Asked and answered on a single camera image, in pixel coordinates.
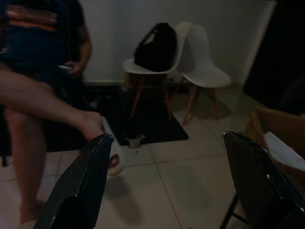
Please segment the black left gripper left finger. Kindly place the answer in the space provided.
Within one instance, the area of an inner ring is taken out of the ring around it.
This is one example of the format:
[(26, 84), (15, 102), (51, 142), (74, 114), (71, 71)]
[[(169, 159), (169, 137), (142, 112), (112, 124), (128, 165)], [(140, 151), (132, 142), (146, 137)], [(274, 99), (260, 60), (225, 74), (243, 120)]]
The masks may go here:
[(95, 228), (113, 141), (112, 135), (102, 134), (83, 147), (58, 179), (34, 228)]

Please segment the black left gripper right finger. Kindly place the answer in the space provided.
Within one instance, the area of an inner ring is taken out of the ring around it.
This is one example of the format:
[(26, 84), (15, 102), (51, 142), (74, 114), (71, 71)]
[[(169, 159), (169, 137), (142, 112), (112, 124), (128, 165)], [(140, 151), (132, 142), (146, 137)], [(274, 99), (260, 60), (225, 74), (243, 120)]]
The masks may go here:
[(223, 133), (231, 176), (252, 229), (303, 229), (305, 198), (253, 140)]

